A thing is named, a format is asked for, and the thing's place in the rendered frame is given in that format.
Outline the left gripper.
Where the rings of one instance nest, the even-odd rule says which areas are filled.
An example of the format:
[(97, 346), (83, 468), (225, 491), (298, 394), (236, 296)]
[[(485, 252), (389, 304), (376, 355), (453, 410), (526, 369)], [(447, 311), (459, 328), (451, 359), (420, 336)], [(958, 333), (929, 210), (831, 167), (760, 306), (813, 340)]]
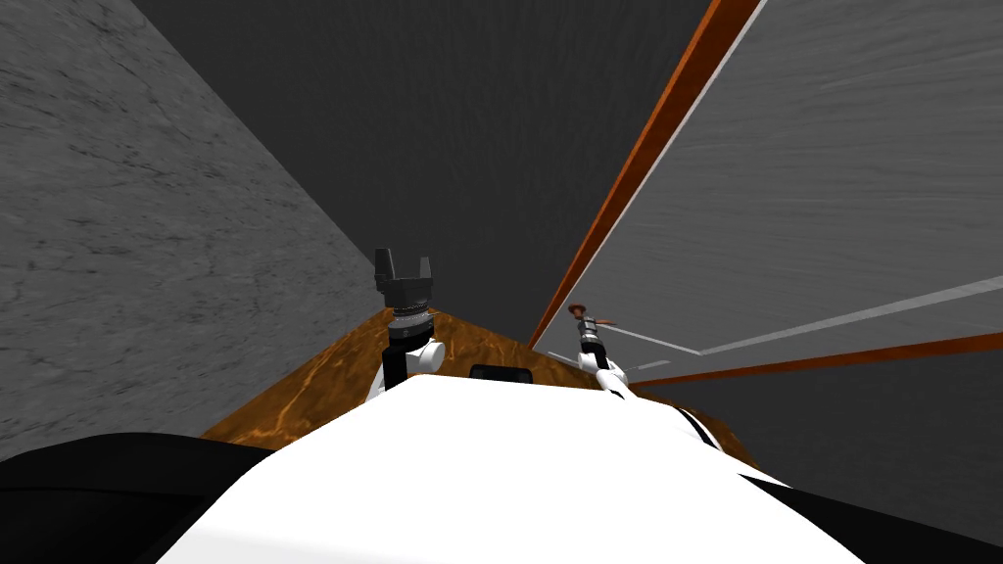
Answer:
[(428, 307), (433, 280), (430, 258), (420, 258), (418, 278), (395, 278), (391, 250), (377, 248), (374, 251), (374, 280), (381, 284), (385, 307), (393, 310), (419, 310)]

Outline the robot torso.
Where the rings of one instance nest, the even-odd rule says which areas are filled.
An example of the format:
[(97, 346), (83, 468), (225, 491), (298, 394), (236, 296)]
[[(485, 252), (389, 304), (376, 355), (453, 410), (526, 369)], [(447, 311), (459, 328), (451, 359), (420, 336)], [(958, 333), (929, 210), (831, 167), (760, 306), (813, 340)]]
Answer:
[(415, 375), (268, 455), (158, 564), (863, 564), (693, 416)]

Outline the grey door leaf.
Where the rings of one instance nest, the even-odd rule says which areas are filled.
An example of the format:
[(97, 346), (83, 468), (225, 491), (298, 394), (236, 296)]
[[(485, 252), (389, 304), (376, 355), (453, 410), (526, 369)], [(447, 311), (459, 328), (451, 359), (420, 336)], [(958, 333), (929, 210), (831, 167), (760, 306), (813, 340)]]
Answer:
[(1003, 0), (759, 0), (567, 298), (635, 381), (1003, 333)]

